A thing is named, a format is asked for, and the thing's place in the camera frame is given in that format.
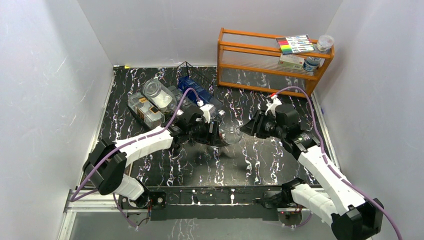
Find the clear round silver-cap bottle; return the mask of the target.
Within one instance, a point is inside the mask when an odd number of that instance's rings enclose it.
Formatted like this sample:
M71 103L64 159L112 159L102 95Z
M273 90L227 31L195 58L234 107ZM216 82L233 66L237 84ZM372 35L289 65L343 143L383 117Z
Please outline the clear round silver-cap bottle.
M143 84L142 94L161 112L174 112L177 107L175 95L158 79L150 79Z

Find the clear square liquor bottle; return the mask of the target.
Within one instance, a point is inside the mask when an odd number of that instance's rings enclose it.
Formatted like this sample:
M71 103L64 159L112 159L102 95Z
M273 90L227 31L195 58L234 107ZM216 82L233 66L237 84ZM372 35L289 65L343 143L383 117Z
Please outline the clear square liquor bottle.
M128 97L127 107L134 118L150 130L165 122L164 114L140 92Z

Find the clear round flask bottle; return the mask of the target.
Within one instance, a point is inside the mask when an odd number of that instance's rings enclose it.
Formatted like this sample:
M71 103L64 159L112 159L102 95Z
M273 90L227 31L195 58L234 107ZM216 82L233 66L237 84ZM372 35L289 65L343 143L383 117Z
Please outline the clear round flask bottle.
M217 147L225 147L237 144L244 137L244 133L240 130L238 124L222 124L218 128L219 142Z

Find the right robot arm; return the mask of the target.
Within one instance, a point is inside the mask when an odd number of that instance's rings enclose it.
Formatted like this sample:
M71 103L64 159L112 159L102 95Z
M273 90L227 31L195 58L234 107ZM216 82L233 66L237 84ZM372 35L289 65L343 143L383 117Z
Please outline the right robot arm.
M282 184L281 192L266 201L278 200L288 207L298 204L308 208L330 226L338 240L367 240L380 233L382 203L377 198L367 200L346 185L346 178L328 160L316 136L301 128L298 117L294 107L280 104L268 110L258 110L240 127L240 131L260 139L278 138L284 149L312 173L328 196L297 177Z

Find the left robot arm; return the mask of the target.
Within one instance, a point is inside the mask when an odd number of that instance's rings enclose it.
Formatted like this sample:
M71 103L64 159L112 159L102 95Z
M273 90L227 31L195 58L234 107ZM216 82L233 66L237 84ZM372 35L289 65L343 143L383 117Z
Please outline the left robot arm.
M188 140L213 145L220 137L211 120L214 108L212 104L191 105L146 133L118 141L102 139L83 165L86 177L79 189L91 182L95 191L103 196L118 194L129 198L135 207L144 208L150 200L149 190L140 180L125 174L125 169L155 152L178 149Z

